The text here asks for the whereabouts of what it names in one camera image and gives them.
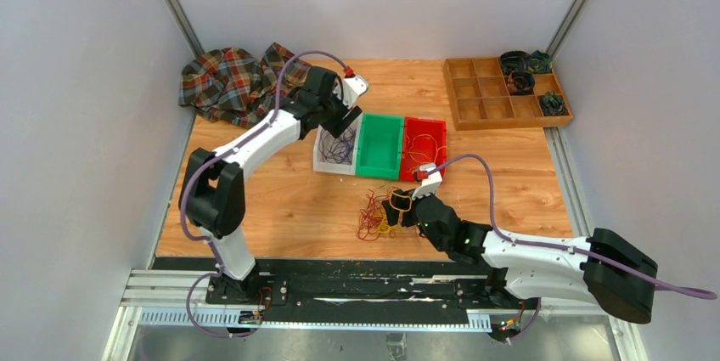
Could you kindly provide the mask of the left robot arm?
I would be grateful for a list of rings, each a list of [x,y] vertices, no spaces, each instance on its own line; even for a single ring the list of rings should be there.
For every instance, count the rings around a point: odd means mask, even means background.
[[[361,114],[357,101],[369,84],[359,75],[313,66],[305,81],[279,97],[277,110],[233,142],[213,151],[196,149],[188,158],[179,208],[186,224],[199,229],[216,257],[228,294],[240,304],[260,293],[253,276],[256,259],[246,243],[245,184],[250,176],[286,146],[322,128],[339,137]]]

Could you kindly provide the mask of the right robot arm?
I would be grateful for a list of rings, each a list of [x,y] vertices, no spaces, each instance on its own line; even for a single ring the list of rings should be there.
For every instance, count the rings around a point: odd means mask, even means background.
[[[552,238],[474,223],[434,195],[391,193],[381,211],[391,226],[415,227],[433,247],[458,263],[488,272],[487,300],[554,298],[598,305],[635,324],[652,318],[656,262],[616,232],[597,228],[585,238]]]

